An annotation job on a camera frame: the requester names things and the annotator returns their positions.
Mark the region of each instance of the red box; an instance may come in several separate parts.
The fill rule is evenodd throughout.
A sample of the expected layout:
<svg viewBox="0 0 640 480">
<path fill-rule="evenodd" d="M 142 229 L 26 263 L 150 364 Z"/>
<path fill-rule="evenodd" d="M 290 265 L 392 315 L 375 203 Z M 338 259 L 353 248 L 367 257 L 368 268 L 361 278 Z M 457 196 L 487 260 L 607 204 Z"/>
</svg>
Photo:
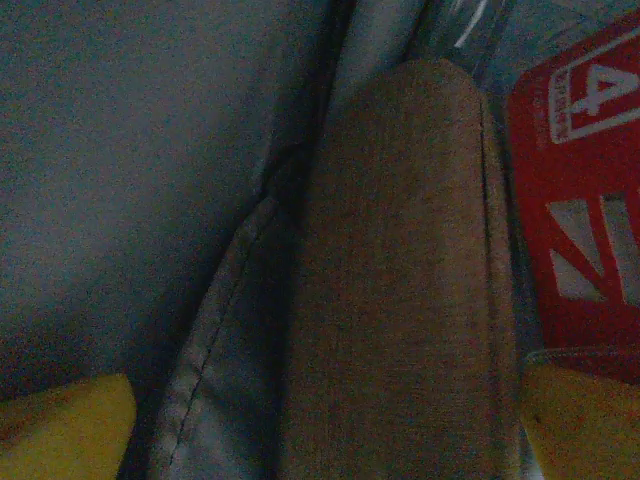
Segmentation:
<svg viewBox="0 0 640 480">
<path fill-rule="evenodd" d="M 508 123 L 545 346 L 640 344 L 640 11 L 524 74 Z"/>
</svg>

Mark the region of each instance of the yellow object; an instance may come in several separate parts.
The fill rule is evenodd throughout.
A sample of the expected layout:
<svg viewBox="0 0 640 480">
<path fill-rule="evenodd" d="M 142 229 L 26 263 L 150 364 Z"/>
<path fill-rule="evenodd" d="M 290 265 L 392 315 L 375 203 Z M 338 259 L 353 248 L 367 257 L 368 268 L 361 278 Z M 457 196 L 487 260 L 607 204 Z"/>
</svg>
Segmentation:
<svg viewBox="0 0 640 480">
<path fill-rule="evenodd" d="M 123 375 L 0 404 L 0 479 L 113 479 L 134 420 Z"/>
<path fill-rule="evenodd" d="M 640 388 L 534 365 L 521 418 L 545 480 L 640 478 Z"/>
</svg>

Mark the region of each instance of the stitched seam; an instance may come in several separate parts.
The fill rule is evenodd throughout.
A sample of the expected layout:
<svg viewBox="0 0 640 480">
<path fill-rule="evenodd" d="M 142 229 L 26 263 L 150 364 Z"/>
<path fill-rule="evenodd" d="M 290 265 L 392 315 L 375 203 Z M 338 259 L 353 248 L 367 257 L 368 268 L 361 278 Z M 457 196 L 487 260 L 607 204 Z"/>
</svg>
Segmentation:
<svg viewBox="0 0 640 480">
<path fill-rule="evenodd" d="M 489 373 L 489 385 L 493 392 L 492 395 L 492 409 L 496 412 L 493 420 L 491 421 L 490 434 L 491 434 L 491 445 L 492 445 L 492 468 L 493 474 L 495 475 L 496 470 L 501 465 L 501 461 L 498 461 L 495 452 L 500 451 L 500 425 L 501 425 L 501 402 L 500 402 L 500 389 L 502 387 L 501 382 L 503 381 L 501 370 L 500 370 L 500 361 L 498 350 L 500 349 L 497 342 L 497 307 L 495 303 L 494 297 L 494 278 L 493 278 L 493 268 L 492 268 L 492 242 L 491 242 L 491 210 L 489 206 L 489 185 L 487 179 L 487 154 L 485 150 L 485 128 L 486 125 L 484 123 L 484 105 L 482 104 L 482 99 L 480 98 L 479 102 L 479 111 L 480 111 L 480 164 L 482 171 L 482 202 L 484 206 L 484 231 L 485 231 L 485 255 L 486 255 L 486 268 L 487 268 L 487 307 L 489 313 L 489 362 L 490 362 L 490 372 Z"/>
<path fill-rule="evenodd" d="M 534 354 L 531 357 L 532 361 L 537 360 L 538 358 L 542 358 L 543 360 L 553 360 L 554 358 L 567 358 L 567 357 L 586 357 L 586 358 L 593 358 L 593 357 L 613 357 L 613 356 L 617 356 L 617 355 L 624 355 L 626 354 L 626 352 L 618 352 L 615 350 L 612 351 L 603 351 L 603 352 L 558 352 L 558 353 L 543 353 L 540 355 L 536 355 Z"/>
<path fill-rule="evenodd" d="M 171 451 L 171 455 L 169 456 L 169 464 L 167 465 L 168 469 L 171 468 L 171 465 L 173 464 L 173 460 L 174 460 L 174 457 L 175 457 L 175 453 L 178 450 L 178 446 L 180 445 L 181 437 L 182 437 L 182 435 L 184 433 L 185 424 L 187 422 L 187 418 L 189 417 L 189 413 L 191 412 L 191 407 L 193 406 L 193 402 L 194 402 L 194 399 L 195 399 L 195 394 L 196 394 L 196 392 L 198 390 L 198 387 L 200 386 L 200 382 L 202 381 L 205 365 L 207 364 L 207 362 L 209 361 L 209 358 L 211 357 L 211 352 L 213 351 L 213 347 L 215 346 L 216 340 L 218 339 L 218 334 L 220 333 L 220 329 L 224 325 L 224 321 L 227 318 L 227 314 L 229 312 L 229 307 L 231 306 L 232 301 L 236 297 L 238 287 L 242 283 L 242 278 L 244 277 L 244 275 L 245 275 L 245 273 L 247 271 L 247 266 L 248 266 L 248 263 L 249 263 L 249 259 L 251 258 L 251 255 L 253 254 L 253 249 L 256 246 L 256 244 L 264 237 L 265 231 L 267 230 L 267 228 L 271 225 L 271 223 L 275 219 L 276 214 L 278 213 L 279 209 L 280 209 L 280 205 L 277 204 L 276 207 L 274 208 L 273 212 L 271 213 L 271 216 L 266 220 L 266 222 L 264 223 L 262 228 L 260 228 L 258 230 L 254 241 L 251 242 L 251 244 L 249 245 L 249 248 L 247 248 L 247 255 L 245 256 L 244 261 L 242 263 L 242 268 L 241 268 L 241 271 L 240 271 L 240 275 L 238 276 L 238 279 L 233 284 L 233 287 L 231 289 L 231 295 L 229 295 L 229 299 L 227 300 L 227 302 L 226 302 L 226 304 L 225 304 L 225 306 L 223 308 L 223 313 L 221 315 L 220 324 L 218 325 L 218 328 L 216 329 L 216 332 L 215 332 L 215 334 L 214 334 L 214 336 L 213 336 L 213 338 L 211 340 L 211 343 L 210 343 L 209 347 L 207 348 L 207 354 L 205 355 L 205 358 L 202 361 L 202 365 L 200 366 L 200 369 L 199 369 L 200 375 L 198 376 L 198 381 L 195 383 L 195 385 L 193 386 L 193 389 L 191 391 L 191 395 L 189 397 L 189 402 L 187 403 L 187 411 L 184 414 L 184 418 L 180 422 L 180 429 L 178 430 L 178 435 L 176 436 L 176 444 L 173 447 L 173 450 Z"/>
</svg>

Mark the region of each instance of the tan linen fabric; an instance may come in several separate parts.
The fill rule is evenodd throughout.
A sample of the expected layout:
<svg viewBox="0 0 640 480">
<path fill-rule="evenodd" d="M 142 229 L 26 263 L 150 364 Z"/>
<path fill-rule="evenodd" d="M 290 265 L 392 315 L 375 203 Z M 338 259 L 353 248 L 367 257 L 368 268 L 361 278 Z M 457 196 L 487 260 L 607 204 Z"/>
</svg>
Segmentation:
<svg viewBox="0 0 640 480">
<path fill-rule="evenodd" d="M 326 138 L 295 278 L 281 477 L 515 477 L 508 234 L 486 101 L 449 63 L 408 63 Z"/>
</svg>

